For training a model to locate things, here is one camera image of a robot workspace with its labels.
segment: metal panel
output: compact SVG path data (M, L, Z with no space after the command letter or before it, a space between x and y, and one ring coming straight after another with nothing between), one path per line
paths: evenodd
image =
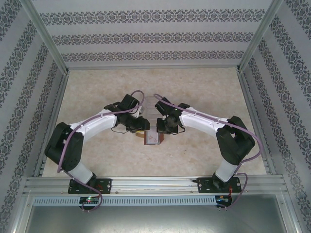
M209 206L105 206L86 214L78 207L34 206L28 233L283 233L275 195L243 196L228 211Z
M237 65L271 0L112 2L33 4L67 66L84 70Z

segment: floral border pattern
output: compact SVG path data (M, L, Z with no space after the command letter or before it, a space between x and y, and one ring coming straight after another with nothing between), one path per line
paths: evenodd
M266 111L266 115L269 119L277 147L281 154L281 158L283 159L284 167L287 171L288 177L290 178L290 183L293 186L293 191L298 201L297 204L300 206L300 212L303 215L304 221L306 221L308 230L311 231L311 207L307 192L304 190L304 186L302 185L299 172L297 170L296 164L293 162L293 156L288 149L284 133L282 132L281 125L276 116L275 109L272 105L271 99L254 57L250 59L248 65L255 80L257 90L260 94L262 104Z
M26 52L32 44L34 37L37 33L35 26L29 20L21 38L18 40L16 47L12 53L12 56L7 62L7 66L3 69L0 78L0 108L5 101L5 97L8 91L11 89L11 85L20 69L21 63L24 61Z
M244 51L148 51L63 53L65 62L241 59Z
M43 43L34 61L33 67L30 70L27 81L23 87L23 90L18 98L18 103L11 115L9 124L6 127L6 131L3 134L1 144L0 144L0 175L5 167L5 161L11 152L13 142L19 130L21 120L24 118L24 114L28 107L30 98L35 88L35 84L39 78L40 72L42 70L43 64L48 56L49 50Z
M263 9L139 10L41 13L45 25L159 23L159 22L259 22Z
M0 41L4 38L5 34L11 27L14 19L21 10L19 0L6 1L0 10Z
M255 111L256 111L256 114L257 114L257 118L258 118L259 124L260 124L260 126L261 126L261 130L262 130L262 133L263 133L263 136L264 136L265 143L266 143L266 145L267 145L269 154L271 155L271 149L270 149L270 146L269 146L269 143L268 143L268 140L267 140L267 136L266 136L266 133L265 133L265 131L264 131L264 127L263 127L263 125L262 125L261 119L260 119L260 117L259 117L259 111L257 110L256 102L255 102L255 100L254 100L254 97L253 97L253 94L252 94L252 92L251 92L249 83L248 83L248 81L247 81L247 76L246 76L245 71L243 71L243 75L244 75L244 77L245 77L245 80L246 80L246 84L247 84L249 93L250 93L251 98L252 98L252 101L253 101L253 103L254 103ZM276 174L278 174L277 168L276 168L276 165L275 165L275 162L274 162L274 159L273 159L272 156L271 156L271 160L272 160L272 164L273 164L274 170L275 170Z
M125 33L92 35L54 35L55 44L60 45L101 45L132 43L200 43L200 42L244 42L253 38L253 33Z
M306 127L300 119L295 103L292 100L290 92L287 90L287 86L264 39L259 43L258 49L266 64L269 74L271 75L276 92L280 97L284 111L287 114L287 118L292 126L292 130L294 131L294 135L299 143L299 147L302 150L302 155L305 157L305 161L309 165L309 169L311 169L311 139L309 138L308 133L306 133Z
M286 0L285 2L311 40L311 7L309 3L305 0Z
M20 188L20 183L22 181L22 176L24 175L25 169L27 167L29 156L31 155L32 147L34 145L35 136L39 129L40 122L43 117L44 109L47 104L50 91L53 85L53 82L55 80L55 76L58 70L58 66L56 62L54 61L52 63L52 66L50 68L49 74L47 76L45 85L42 89L42 93L40 95L40 99L38 101L36 111L34 113L32 122L30 123L29 131L26 134L26 139L23 144L22 150L20 152L20 155L18 157L18 162L16 164L16 167L14 169L14 174L12 176L12 181L9 185L9 190L7 190L7 195L3 199L4 205L1 207L2 210L0 212L0 233L4 233L6 230L6 227L9 223L10 216L12 214L13 205L17 199L18 190ZM52 115L53 108L55 106L56 98L54 99L53 107L50 113L50 116Z
M296 79L298 80L301 90L303 90L303 94L307 98L309 106L311 107L310 71L308 70L304 60L299 55L298 50L296 49L278 16L272 20L270 29L281 47L283 54L287 59L287 63L290 65Z

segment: metal profile bar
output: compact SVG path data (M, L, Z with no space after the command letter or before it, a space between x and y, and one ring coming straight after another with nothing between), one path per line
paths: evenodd
M105 196L180 196L199 194L197 177L114 177L111 194ZM28 178L23 195L31 196L71 196L67 193L70 178ZM240 177L241 185L245 178ZM244 194L280 194L287 193L282 175L250 175Z
M49 52L52 54L54 60L56 61L58 67L61 69L62 73L65 74L68 71L68 67L65 64L65 61L58 51L51 35L49 34L47 28L45 27L39 13L37 12L32 0L20 0L20 3L24 7L27 15L33 22L35 28L37 29L38 33L40 34L43 42L49 49Z
M261 140L261 142L263 144L263 149L264 150L262 152L262 156L267 160L267 164L268 164L270 173L271 174L276 174L276 170L274 168L274 165L273 165L273 162L272 162L272 158L271 158L271 155L269 153L268 146L267 146L266 140L264 138L264 135L263 135L263 132L262 132L262 128L260 126L260 122L259 122L256 110L255 110L255 106L254 106L254 103L252 101L252 97L251 97L250 91L249 91L249 89L247 87L247 84L246 84L246 80L245 80L244 74L238 71L237 75L238 75L238 78L239 78L239 82L240 82L240 85L241 85L242 93L244 95L246 107L247 107L249 116L251 118L255 134L259 137L259 139Z
M62 84L60 86L60 91L58 93L58 97L57 97L57 100L56 100L56 103L55 103L55 106L54 106L54 109L53 109L53 113L52 113L52 116L51 116L51 121L50 121L50 123L48 125L47 134L46 134L44 142L43 142L43 148L46 147L50 137L53 134L53 130L54 130L55 126L56 126L58 114L59 114L59 111L60 111L60 107L62 105L64 93L65 93L67 82L68 82L68 77L69 77L69 73L64 74L64 78L63 78ZM37 167L35 168L35 173L34 173L35 177L40 175L40 171L41 171L41 168L42 168L42 162L45 160L44 157L45 157L44 150L42 150L41 154L39 156Z
M292 212L294 209L290 210L292 202L290 201L289 194L279 194L276 195L277 203L283 218L283 222L287 232L300 233L301 228L297 220L297 216Z
M69 67L69 70L98 70L98 69L176 69L176 68L231 68L236 65L145 65L145 66L88 66L88 67Z
M275 14L279 10L283 0L273 0L264 15L260 25L258 26L251 42L249 43L240 64L238 65L239 71L243 71L247 66L247 63L251 59L255 49L257 48L258 44L260 43L262 37L266 33L267 29L269 28L269 24L271 23L272 19L274 18Z
M31 210L34 203L34 197L21 197L21 201L18 206L17 215L13 226L11 228L11 233L24 233L26 232L27 224L31 214Z

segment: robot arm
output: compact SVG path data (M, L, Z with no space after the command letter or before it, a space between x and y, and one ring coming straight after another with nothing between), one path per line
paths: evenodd
M162 100L170 103L166 98L163 98ZM213 175L213 184L218 189L222 189L226 186L229 180L233 177L239 163L255 145L254 139L247 133L231 128L217 121L207 119L203 116L199 116L198 113L246 129L242 120L237 116L233 116L231 119L214 117L196 111L194 108L184 103L181 103L178 107L191 110L192 112L195 112L195 114L173 108L160 101L155 107L163 116L165 116L165 119L157 119L156 127L159 133L178 133L178 126L182 128L192 127L208 133L217 139L223 157L220 166Z
M81 126L72 136L68 143L65 158L62 163L62 169L71 176L77 178L84 184L93 187L96 175L91 172L81 161L83 144L91 137L104 131L111 129L119 124L126 126L126 129L132 133L136 131L149 130L149 121L131 113L113 114L114 112L129 110L134 108L139 101L130 95L126 95L121 102L116 102L104 107L95 118L88 123L81 125L83 122L67 125L64 122L59 123L45 149L45 155L56 164L59 164L61 154L69 134L77 127Z

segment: aluminum frame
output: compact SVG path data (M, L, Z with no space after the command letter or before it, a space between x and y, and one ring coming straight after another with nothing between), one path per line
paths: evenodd
M247 84L246 84L245 76L242 72L240 72L238 70L237 70L237 75L238 75L238 79L239 79L239 82L241 85L242 93L243 93L243 96L245 99L246 107L247 107L247 110L248 110L248 113L249 113L249 116L251 118L251 122L252 122L252 125L254 128L254 132L259 137L259 139L261 140L261 142L263 144L263 152L261 153L261 156L262 156L263 160L266 160L264 162L267 163L267 166L269 169L269 171L267 171L267 173L276 174L276 170L274 168L272 158L271 158L271 155L269 153L268 146L267 146L266 140L265 140L264 135L263 135L262 128L260 127L258 115L256 113L254 103L252 102L252 97L251 97L250 91L249 91Z
M245 177L238 176L241 185ZM192 180L197 176L183 177L109 177L112 179L111 194L105 197L159 197L159 196L214 196L200 194ZM70 178L29 177L24 186L12 233L24 233L36 197L85 197L67 193ZM301 229L282 175L250 175L243 195L274 194L288 233L300 233Z
M279 10L281 4L283 3L283 0L272 0L269 8L267 9L266 13L264 14L264 17L262 21L260 22L260 25L258 26L251 42L249 43L249 46L247 47L240 64L238 65L239 71L243 71L245 67L247 66L249 60L251 59L255 49L257 48L258 44L260 43L262 37L266 33L267 29L269 28L269 25L276 15L277 11Z
M27 12L29 18L33 22L35 28L37 29L38 33L40 34L43 42L49 49L52 57L56 61L58 67L61 69L62 74L65 74L68 71L68 67L60 54L57 46L55 45L52 36L49 34L45 24L42 21L38 11L36 10L32 0L21 0L20 3L22 4L23 8Z
M46 145L48 144L49 139L52 136L53 130L54 130L55 126L56 126L57 118L58 118L58 114L59 114L59 111L60 111L60 107L62 105L62 101L63 101L63 97L64 97L64 94L65 94L68 78L69 78L69 72L64 74L63 81L62 81L62 84L60 86L60 91L59 91L59 94L57 96L57 100L56 100L56 103L55 103L55 106L54 106L54 109L53 109L53 114L52 114L52 117L51 117L51 122L48 125L47 134L46 134L46 136L44 138L44 142L43 142L44 147L43 148L45 148ZM46 156L44 154L44 150L42 150L41 153L40 153L39 159L38 159L37 167L35 168L35 172L34 172L34 176L35 177L40 175L42 164L45 161L46 161Z

